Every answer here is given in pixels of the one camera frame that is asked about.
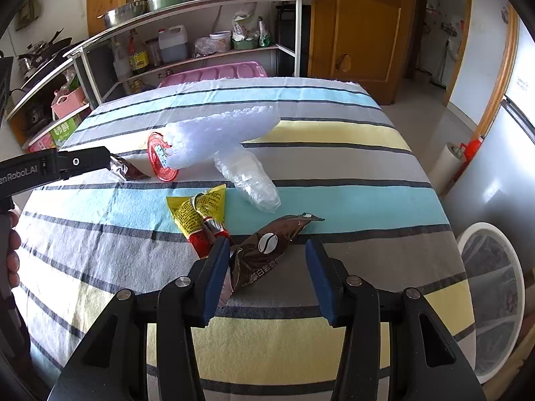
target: striped tablecloth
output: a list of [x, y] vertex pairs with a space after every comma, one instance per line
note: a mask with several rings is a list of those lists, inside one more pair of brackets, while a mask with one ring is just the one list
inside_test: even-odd
[[[468, 283], [435, 192], [403, 138], [360, 86], [312, 79], [219, 80], [171, 86], [97, 108], [64, 146], [104, 145], [152, 174], [146, 140], [168, 122], [252, 105], [273, 105], [282, 121], [244, 144], [279, 188], [275, 214], [258, 211], [227, 189], [225, 222], [237, 239], [272, 219], [310, 212], [311, 223], [267, 276], [234, 294], [206, 329], [193, 332], [208, 400], [327, 400], [344, 329], [319, 316], [304, 242], [320, 236], [328, 254], [376, 288], [416, 286], [473, 362], [475, 333]], [[53, 383], [121, 288], [147, 292], [188, 273], [196, 260], [165, 197], [222, 182], [207, 160], [178, 180], [120, 182], [107, 170], [37, 190], [17, 230], [21, 286], [17, 304], [32, 336], [31, 353]], [[386, 399], [388, 325], [381, 327]], [[155, 327], [148, 373], [157, 398]]]

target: door panel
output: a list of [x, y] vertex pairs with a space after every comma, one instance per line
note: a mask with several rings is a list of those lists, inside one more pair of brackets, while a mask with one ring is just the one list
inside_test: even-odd
[[379, 104], [391, 104], [406, 59], [414, 1], [315, 0], [309, 76], [358, 82]]

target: human hand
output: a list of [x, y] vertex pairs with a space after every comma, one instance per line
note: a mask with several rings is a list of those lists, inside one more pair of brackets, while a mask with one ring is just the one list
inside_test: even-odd
[[[10, 211], [10, 215], [11, 227], [14, 228], [19, 222], [19, 216], [12, 211]], [[20, 283], [19, 275], [17, 274], [20, 267], [20, 261], [17, 252], [15, 252], [15, 250], [20, 247], [20, 244], [21, 240], [19, 234], [12, 229], [9, 235], [9, 250], [7, 251], [6, 259], [7, 277], [9, 278], [9, 285], [11, 285], [11, 288], [19, 286]]]

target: finger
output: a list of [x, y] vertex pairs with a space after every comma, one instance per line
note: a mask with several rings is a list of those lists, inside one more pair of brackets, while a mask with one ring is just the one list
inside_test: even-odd
[[20, 260], [19, 260], [19, 256], [17, 253], [13, 252], [7, 255], [6, 263], [7, 263], [7, 269], [10, 272], [13, 272], [13, 273], [18, 272], [20, 268]]
[[19, 222], [19, 216], [13, 211], [9, 211], [9, 214], [11, 215], [11, 227], [14, 228]]
[[17, 273], [9, 273], [9, 285], [11, 285], [11, 288], [15, 288], [20, 285], [20, 278]]
[[12, 230], [9, 235], [9, 248], [11, 250], [16, 250], [20, 247], [21, 239], [20, 235], [17, 234], [17, 231]]

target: yellow stripe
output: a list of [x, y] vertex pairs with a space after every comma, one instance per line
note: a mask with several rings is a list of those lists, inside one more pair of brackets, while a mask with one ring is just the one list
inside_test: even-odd
[[280, 121], [265, 136], [246, 143], [353, 143], [410, 151], [393, 128], [352, 122]]
[[[73, 149], [105, 146], [112, 153], [146, 149], [152, 130], [110, 137], [84, 143]], [[166, 128], [156, 130], [165, 136]], [[351, 122], [280, 121], [265, 136], [247, 143], [350, 143], [366, 146], [384, 146], [410, 151], [405, 140], [393, 128]]]
[[[87, 332], [112, 294], [87, 285], [19, 251], [21, 280], [69, 324]], [[452, 334], [474, 323], [468, 282], [426, 295]], [[244, 384], [303, 384], [336, 378], [343, 329], [326, 320], [249, 320], [215, 317], [193, 329], [201, 378]], [[149, 326], [147, 362], [156, 366], [156, 328]], [[390, 365], [389, 329], [381, 324], [381, 367]]]

